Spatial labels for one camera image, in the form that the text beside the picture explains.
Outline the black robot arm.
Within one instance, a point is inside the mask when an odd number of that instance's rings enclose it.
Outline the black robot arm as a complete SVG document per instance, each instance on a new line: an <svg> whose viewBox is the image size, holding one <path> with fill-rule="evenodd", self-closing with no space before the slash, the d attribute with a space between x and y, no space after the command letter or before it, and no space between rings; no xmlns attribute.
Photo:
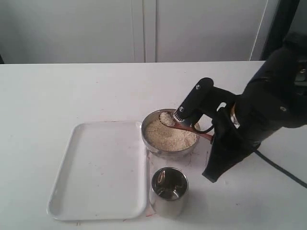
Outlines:
<svg viewBox="0 0 307 230"><path fill-rule="evenodd" d="M175 120L195 131L203 115L212 120L211 153L203 176L216 182L227 170L252 153L282 127L307 123L307 87L297 80L307 71L307 37L289 33L252 77L240 95L202 78L179 108Z"/></svg>

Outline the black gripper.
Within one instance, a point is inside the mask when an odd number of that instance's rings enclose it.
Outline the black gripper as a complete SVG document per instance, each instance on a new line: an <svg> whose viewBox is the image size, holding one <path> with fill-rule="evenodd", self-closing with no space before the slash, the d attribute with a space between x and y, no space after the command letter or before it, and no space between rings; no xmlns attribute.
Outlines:
<svg viewBox="0 0 307 230"><path fill-rule="evenodd" d="M210 157L202 173L212 183L252 153L252 147L239 133L229 114L218 112L223 107L230 110L236 99L237 95L213 87L211 78L202 78L173 113L177 121L184 121L188 127L195 126L203 115L211 119L213 124L200 132L209 133L214 129Z"/></svg>

